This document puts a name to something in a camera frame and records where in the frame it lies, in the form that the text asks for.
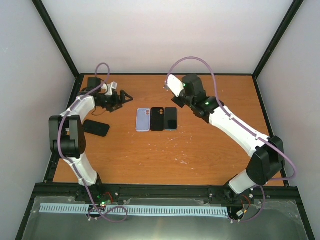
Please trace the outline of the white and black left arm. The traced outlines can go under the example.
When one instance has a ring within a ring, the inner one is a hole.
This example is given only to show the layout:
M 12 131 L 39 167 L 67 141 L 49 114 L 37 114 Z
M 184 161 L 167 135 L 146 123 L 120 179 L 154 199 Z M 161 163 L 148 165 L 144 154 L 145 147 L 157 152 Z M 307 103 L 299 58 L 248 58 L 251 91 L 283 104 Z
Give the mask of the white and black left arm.
M 87 115 L 98 107 L 112 113 L 133 100 L 124 90 L 117 92 L 117 86 L 116 82 L 107 84 L 98 77 L 88 78 L 87 86 L 77 94 L 70 107 L 48 121 L 51 152 L 70 166 L 80 185 L 89 186 L 86 195 L 95 202 L 103 198 L 104 188 L 97 184 L 99 174 L 86 155 L 85 134 L 106 137 L 110 126 L 89 120 Z

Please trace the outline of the teal phone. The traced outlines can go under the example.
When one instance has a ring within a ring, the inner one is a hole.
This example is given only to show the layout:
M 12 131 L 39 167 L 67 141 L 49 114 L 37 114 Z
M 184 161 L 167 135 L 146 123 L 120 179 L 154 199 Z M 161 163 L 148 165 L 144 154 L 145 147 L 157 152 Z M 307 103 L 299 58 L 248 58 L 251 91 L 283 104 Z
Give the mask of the teal phone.
M 178 111 L 175 107 L 164 109 L 164 129 L 173 131 L 178 128 Z

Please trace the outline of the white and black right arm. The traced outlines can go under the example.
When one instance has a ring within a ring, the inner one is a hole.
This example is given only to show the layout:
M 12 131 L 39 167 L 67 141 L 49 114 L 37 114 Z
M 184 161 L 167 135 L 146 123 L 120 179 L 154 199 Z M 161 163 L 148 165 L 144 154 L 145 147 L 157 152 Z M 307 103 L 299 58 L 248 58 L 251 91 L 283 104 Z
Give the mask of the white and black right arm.
M 170 74 L 166 86 L 173 93 L 174 103 L 181 108 L 188 106 L 195 116 L 223 131 L 250 157 L 246 169 L 224 185 L 223 195 L 228 202 L 235 202 L 239 195 L 255 186 L 264 186 L 284 168 L 283 141 L 249 126 L 217 96 L 207 96 L 199 76 L 189 74 L 178 79 Z

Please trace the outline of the black phone case with ring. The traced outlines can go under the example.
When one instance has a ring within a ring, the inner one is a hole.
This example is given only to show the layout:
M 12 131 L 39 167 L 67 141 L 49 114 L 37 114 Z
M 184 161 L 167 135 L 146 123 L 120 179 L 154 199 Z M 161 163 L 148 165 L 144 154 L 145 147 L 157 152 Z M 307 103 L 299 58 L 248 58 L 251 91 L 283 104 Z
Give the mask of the black phone case with ring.
M 152 107 L 150 110 L 150 130 L 163 131 L 164 130 L 164 108 Z

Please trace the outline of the lilac phone case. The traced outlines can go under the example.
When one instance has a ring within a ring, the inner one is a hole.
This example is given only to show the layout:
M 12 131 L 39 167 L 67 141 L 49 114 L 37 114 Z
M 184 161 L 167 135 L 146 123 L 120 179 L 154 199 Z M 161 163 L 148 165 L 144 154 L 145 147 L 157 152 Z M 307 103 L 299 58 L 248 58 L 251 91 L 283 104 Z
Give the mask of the lilac phone case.
M 148 132 L 150 130 L 150 109 L 138 108 L 136 111 L 136 126 L 137 132 Z

